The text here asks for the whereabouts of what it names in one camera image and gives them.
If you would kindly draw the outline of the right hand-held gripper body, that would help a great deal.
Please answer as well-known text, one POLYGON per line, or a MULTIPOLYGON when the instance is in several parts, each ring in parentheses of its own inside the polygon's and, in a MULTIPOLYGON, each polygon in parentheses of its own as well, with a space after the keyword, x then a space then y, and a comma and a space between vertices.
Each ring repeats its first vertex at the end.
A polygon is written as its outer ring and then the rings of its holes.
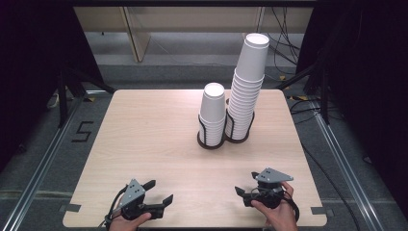
MULTIPOLYGON (((281 185, 282 182, 292 181, 293 177, 275 170, 271 167, 266 167, 263 171, 259 172, 257 179, 257 187, 252 189, 247 199, 243 199, 243 205, 245 207, 251 207, 251 201, 256 200, 263 203, 270 209, 276 208, 286 193, 285 189, 281 185)), ((293 201, 290 199, 289 203, 293 206, 293 201)))

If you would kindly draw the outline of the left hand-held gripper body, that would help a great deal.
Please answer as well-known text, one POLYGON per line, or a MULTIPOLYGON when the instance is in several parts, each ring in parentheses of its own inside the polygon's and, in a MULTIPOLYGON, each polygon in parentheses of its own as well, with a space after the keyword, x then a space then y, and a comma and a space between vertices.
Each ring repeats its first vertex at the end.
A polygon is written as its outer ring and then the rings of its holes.
POLYGON ((131 180, 118 205, 124 218, 133 220, 149 210, 149 207, 144 203, 146 192, 136 179, 131 180))

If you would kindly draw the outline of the black wire cup holder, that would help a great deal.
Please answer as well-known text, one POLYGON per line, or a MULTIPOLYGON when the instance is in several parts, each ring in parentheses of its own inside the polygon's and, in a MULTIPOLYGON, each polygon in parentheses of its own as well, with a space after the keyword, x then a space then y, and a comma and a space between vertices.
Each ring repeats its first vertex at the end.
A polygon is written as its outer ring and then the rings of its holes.
POLYGON ((242 143, 249 137, 254 118, 253 107, 244 109, 244 114, 240 115, 231 106, 225 107, 222 98, 203 98, 198 114, 197 142, 205 149, 217 149, 225 141, 242 143))

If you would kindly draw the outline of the short stack of paper cups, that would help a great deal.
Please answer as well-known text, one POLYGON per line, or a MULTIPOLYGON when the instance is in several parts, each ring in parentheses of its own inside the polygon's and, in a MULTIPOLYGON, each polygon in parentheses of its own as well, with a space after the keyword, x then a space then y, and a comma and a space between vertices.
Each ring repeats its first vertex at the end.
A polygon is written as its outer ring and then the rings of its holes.
POLYGON ((209 83, 205 86, 198 114, 201 143, 208 147, 218 146, 225 126, 225 92, 223 85, 209 83))

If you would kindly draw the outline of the person's right hand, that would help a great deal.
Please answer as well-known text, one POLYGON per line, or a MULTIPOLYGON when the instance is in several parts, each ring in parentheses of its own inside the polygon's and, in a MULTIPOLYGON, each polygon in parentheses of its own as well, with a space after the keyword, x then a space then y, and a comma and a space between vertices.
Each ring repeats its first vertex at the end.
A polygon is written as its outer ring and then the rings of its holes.
POLYGON ((275 231, 298 231, 295 212, 289 203, 293 196, 293 187, 287 182, 282 182, 281 185, 286 193, 276 208, 270 209, 256 200, 252 200, 251 204, 266 217, 265 226, 273 227, 275 231))

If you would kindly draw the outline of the person's left hand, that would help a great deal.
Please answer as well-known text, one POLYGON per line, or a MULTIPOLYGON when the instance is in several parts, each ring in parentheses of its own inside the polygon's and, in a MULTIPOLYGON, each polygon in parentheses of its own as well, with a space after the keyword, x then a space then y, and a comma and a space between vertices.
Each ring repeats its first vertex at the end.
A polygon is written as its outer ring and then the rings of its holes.
POLYGON ((112 220, 109 231, 137 231, 138 227, 150 220, 150 218, 150 213, 142 214, 133 220, 128 220, 123 216, 117 216, 112 220))

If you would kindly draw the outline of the black tape piece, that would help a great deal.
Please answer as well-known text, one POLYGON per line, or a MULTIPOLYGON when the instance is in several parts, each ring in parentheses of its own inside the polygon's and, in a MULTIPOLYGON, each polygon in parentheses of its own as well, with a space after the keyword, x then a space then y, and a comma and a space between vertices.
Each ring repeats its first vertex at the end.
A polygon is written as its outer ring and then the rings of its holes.
POLYGON ((78 204, 64 204, 60 207, 60 212, 74 212, 78 213, 81 209, 81 206, 78 204))
POLYGON ((328 217, 334 217, 333 210, 324 207, 311 207, 311 212, 313 215, 327 215, 328 217))

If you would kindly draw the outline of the tall stack of paper cups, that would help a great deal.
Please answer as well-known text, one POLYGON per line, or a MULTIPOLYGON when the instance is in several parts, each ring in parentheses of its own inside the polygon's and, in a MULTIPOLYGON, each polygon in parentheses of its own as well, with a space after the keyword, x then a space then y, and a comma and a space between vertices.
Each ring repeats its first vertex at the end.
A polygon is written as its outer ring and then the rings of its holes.
POLYGON ((252 33, 245 36, 227 106, 225 135, 232 141, 247 139, 265 77, 268 46, 269 38, 265 35, 252 33))

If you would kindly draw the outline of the black metal stand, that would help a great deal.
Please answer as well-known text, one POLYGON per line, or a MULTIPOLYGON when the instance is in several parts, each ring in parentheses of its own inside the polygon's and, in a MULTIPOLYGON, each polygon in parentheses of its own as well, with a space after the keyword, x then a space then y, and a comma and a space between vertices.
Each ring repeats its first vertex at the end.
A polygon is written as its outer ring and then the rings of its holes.
POLYGON ((58 96, 60 109, 59 127, 62 127, 68 120, 66 90, 70 90, 74 97, 84 97, 86 90, 83 86, 83 82, 89 82, 108 93, 115 92, 115 89, 105 84, 102 78, 97 79, 76 68, 63 68, 58 76, 58 96))
POLYGON ((306 94, 314 94, 317 90, 320 92, 320 115, 326 124, 329 124, 328 116, 328 70, 325 64, 315 62, 304 70, 296 73, 291 79, 284 81, 276 88, 283 90, 286 87, 300 81, 307 77, 307 83, 305 84, 303 91, 306 94))

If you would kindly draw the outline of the light wooden partition board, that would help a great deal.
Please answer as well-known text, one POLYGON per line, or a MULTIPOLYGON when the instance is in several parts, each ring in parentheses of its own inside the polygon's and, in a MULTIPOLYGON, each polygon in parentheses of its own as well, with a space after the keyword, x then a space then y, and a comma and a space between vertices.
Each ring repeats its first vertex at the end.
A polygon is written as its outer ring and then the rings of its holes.
POLYGON ((150 41, 150 34, 144 32, 138 20, 135 8, 122 7, 122 18, 125 23, 128 38, 131 42, 134 58, 137 63, 141 63, 145 56, 147 46, 150 41))

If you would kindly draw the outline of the black curtain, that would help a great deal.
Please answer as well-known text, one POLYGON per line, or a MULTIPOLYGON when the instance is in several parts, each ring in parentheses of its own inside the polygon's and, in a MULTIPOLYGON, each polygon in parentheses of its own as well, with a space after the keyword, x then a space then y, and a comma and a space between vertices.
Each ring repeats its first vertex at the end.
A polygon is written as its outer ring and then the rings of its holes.
POLYGON ((328 84, 408 220, 408 0, 316 0, 297 71, 335 30, 328 84))
POLYGON ((0 172, 65 71, 71 86, 103 81, 74 8, 57 0, 0 0, 0 172))

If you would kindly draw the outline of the metal floor rail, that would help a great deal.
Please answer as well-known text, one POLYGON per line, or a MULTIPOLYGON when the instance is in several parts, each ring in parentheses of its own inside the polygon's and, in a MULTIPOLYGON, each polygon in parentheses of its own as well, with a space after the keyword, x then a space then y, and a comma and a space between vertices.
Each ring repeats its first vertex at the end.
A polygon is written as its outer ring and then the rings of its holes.
POLYGON ((40 184, 51 167, 64 137, 69 129, 72 119, 75 117, 78 108, 82 104, 82 98, 74 98, 68 116, 56 130, 47 149, 41 156, 35 170, 30 174, 27 185, 21 192, 5 192, 5 199, 15 199, 16 203, 11 209, 5 223, 0 226, 0 231, 17 231, 22 220, 24 220, 37 192, 40 184))
POLYGON ((370 231, 384 231, 382 222, 346 158, 333 130, 325 122, 321 112, 315 112, 314 116, 368 229, 370 231))

